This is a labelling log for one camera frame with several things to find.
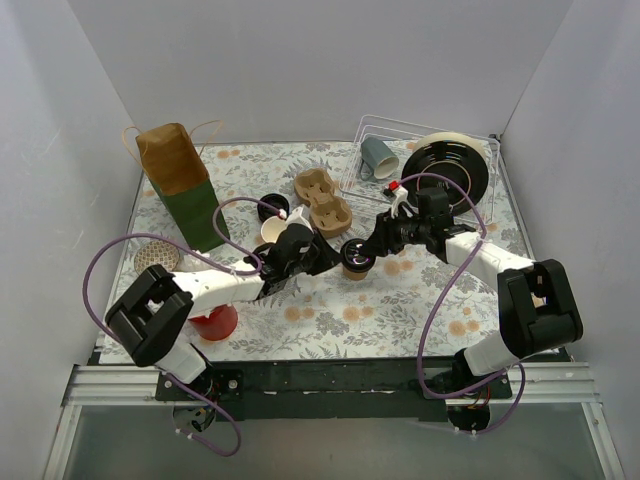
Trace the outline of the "black plastic cup lid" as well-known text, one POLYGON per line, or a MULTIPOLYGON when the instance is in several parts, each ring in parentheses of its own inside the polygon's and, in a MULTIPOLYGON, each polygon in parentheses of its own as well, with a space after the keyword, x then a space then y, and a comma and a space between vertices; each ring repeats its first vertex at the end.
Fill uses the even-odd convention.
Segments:
POLYGON ((342 265, 351 272, 363 273, 369 271, 375 264, 374 257, 367 257, 362 254, 364 240, 353 238, 348 240, 341 247, 342 265))

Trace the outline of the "single kraft paper cup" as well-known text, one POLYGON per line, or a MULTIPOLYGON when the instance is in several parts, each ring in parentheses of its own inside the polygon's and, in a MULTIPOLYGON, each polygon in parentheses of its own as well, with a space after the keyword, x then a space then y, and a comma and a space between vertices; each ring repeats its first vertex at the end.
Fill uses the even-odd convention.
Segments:
POLYGON ((351 269, 348 265, 342 266, 343 274, 346 278, 353 281, 363 280, 369 272, 369 268, 367 269, 351 269))

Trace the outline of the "stack of kraft paper cups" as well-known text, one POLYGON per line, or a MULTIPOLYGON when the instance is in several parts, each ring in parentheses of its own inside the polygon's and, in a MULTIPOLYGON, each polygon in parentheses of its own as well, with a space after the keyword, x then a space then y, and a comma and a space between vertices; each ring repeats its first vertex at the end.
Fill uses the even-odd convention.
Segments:
POLYGON ((285 220, 277 216, 271 216, 262 223, 260 235, 264 243, 276 243, 278 237, 286 228, 285 220))

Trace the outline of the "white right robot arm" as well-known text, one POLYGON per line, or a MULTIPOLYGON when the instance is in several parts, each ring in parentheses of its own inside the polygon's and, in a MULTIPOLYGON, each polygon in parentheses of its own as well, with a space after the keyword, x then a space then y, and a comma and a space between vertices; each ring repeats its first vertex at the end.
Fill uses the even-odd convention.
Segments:
POLYGON ((459 351, 442 391, 475 397, 497 372, 549 349, 578 341, 583 324, 563 265, 533 261, 487 242, 472 226, 456 223, 447 193, 425 188, 412 208, 397 182, 385 190, 390 208, 376 217, 370 237, 356 247, 356 258, 373 262, 422 245, 444 263, 468 272, 495 290, 499 328, 459 351))

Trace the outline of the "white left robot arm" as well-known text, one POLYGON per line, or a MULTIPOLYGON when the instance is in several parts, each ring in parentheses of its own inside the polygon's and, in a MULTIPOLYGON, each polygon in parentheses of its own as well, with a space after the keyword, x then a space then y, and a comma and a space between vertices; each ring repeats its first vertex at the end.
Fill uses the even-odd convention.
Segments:
POLYGON ((188 398, 200 400, 211 392, 213 377, 204 355, 179 338, 187 320, 271 296, 291 278, 324 273, 340 261, 340 253, 318 231, 293 223, 276 242, 228 267, 177 273, 160 265, 145 269, 112 305, 105 323, 136 366, 172 375, 188 398))

